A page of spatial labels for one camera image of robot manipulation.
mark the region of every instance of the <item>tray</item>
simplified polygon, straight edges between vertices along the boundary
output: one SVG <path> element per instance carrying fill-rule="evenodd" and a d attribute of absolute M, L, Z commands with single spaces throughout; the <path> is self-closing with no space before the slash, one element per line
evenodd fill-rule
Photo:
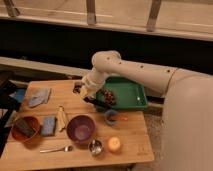
<path fill-rule="evenodd" d="M 113 92 L 116 99 L 116 104 L 112 106 L 113 109 L 142 110 L 148 106 L 143 85 L 126 78 L 109 77 L 103 89 Z M 104 101 L 104 96 L 100 91 L 96 93 L 96 99 Z M 99 106 L 95 107 L 97 111 L 104 110 Z"/>

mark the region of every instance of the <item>bowl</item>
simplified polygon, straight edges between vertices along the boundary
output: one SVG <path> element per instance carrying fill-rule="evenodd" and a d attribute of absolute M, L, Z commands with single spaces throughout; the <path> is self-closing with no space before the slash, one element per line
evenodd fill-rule
<path fill-rule="evenodd" d="M 15 125 L 16 123 L 18 123 L 20 121 L 20 119 L 24 119 L 24 121 L 26 121 L 26 123 L 33 128 L 33 130 L 35 131 L 33 135 L 31 135 L 30 137 L 26 136 L 24 133 L 22 133 Z M 22 117 L 17 119 L 14 123 L 13 126 L 11 128 L 11 134 L 12 137 L 22 143 L 25 142 L 29 142 L 31 141 L 40 131 L 40 124 L 37 118 L 33 117 L 33 116 L 26 116 L 26 117 Z"/>
<path fill-rule="evenodd" d="M 94 121 L 86 115 L 78 115 L 67 125 L 67 135 L 76 144 L 87 144 L 95 132 Z"/>
<path fill-rule="evenodd" d="M 117 114 L 118 114 L 118 112 L 113 109 L 109 109 L 106 112 L 104 112 L 104 120 L 105 120 L 106 124 L 109 126 L 115 125 L 117 121 L 111 120 L 110 117 L 115 116 Z"/>

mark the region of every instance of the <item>dish towel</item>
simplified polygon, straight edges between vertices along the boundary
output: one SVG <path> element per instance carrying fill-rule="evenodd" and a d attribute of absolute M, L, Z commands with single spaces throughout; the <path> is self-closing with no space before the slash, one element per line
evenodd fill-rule
<path fill-rule="evenodd" d="M 30 97 L 28 106 L 32 108 L 40 104 L 47 103 L 49 100 L 50 93 L 51 88 L 38 89 L 37 92 Z"/>

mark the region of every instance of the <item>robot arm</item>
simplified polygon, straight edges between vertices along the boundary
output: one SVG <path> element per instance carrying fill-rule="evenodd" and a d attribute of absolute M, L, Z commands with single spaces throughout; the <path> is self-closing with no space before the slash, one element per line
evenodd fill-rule
<path fill-rule="evenodd" d="M 213 170 L 213 79 L 181 68 L 124 61 L 116 51 L 98 52 L 83 77 L 84 96 L 92 96 L 112 74 L 165 95 L 162 171 Z"/>
<path fill-rule="evenodd" d="M 112 74 L 126 77 L 162 95 L 169 87 L 186 77 L 205 74 L 175 67 L 125 61 L 117 51 L 97 52 L 92 57 L 93 68 L 82 81 L 89 95 L 96 93 Z"/>

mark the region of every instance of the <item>spoon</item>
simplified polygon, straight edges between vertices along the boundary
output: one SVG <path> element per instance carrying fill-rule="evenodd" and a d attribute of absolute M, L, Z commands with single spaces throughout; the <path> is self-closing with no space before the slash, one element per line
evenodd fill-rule
<path fill-rule="evenodd" d="M 53 149 L 46 149 L 46 150 L 40 150 L 40 153 L 50 153 L 50 152 L 56 152 L 56 151 L 64 151 L 64 152 L 68 152 L 68 151 L 72 151 L 73 150 L 73 146 L 65 146 L 63 148 L 53 148 Z"/>

